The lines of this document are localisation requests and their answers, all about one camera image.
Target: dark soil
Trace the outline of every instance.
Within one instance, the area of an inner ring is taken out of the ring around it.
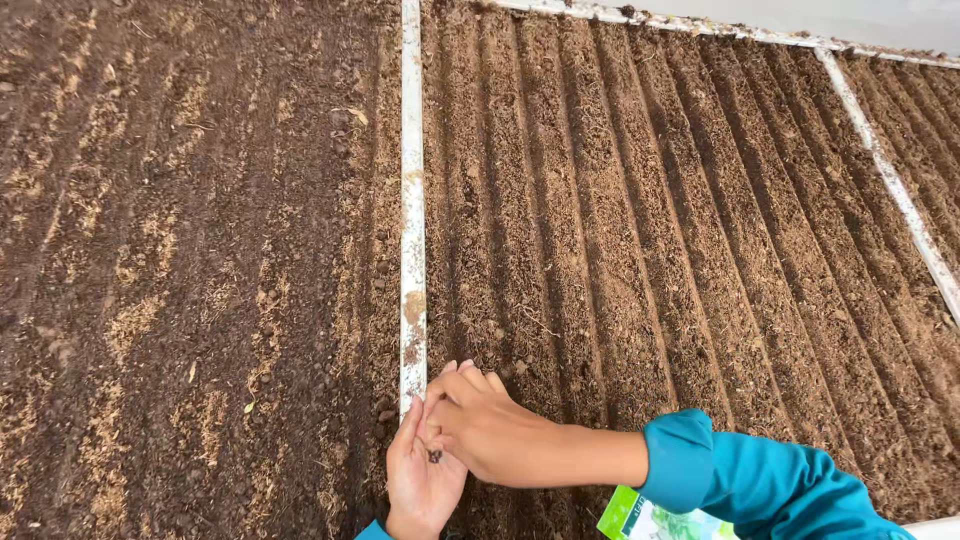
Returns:
[[[8,4],[0,536],[386,517],[396,2]],[[597,428],[700,407],[895,521],[960,511],[960,337],[811,52],[445,0],[422,31],[431,374]],[[955,261],[960,77],[842,63]],[[598,537],[610,493],[471,479],[448,531]]]

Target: hand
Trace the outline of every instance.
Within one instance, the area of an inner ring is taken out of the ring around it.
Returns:
[[[427,386],[424,440],[454,454],[479,479],[511,487],[646,481],[642,433],[561,426],[517,405],[496,373],[472,362]]]
[[[456,362],[444,368],[452,371]],[[387,451],[390,515],[386,532],[396,540],[437,538],[464,493],[467,467],[452,454],[437,463],[418,435],[425,424],[423,401],[414,398]]]

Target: planting bed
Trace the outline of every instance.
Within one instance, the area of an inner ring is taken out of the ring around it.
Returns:
[[[0,8],[0,536],[350,538],[396,429],[399,8],[117,4]],[[960,338],[811,51],[422,9],[431,375],[697,406],[960,511]],[[842,64],[956,261],[960,75]],[[596,537],[610,493],[470,480],[448,528]]]

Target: teal jacket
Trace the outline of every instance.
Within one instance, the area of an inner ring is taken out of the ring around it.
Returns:
[[[913,538],[876,515],[863,482],[822,450],[714,433],[695,408],[660,416],[643,434],[650,472],[637,491],[671,512],[701,508],[740,538]],[[377,522],[357,537],[389,538]]]

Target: white wall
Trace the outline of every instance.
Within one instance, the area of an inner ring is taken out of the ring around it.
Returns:
[[[960,56],[960,0],[587,0]]]

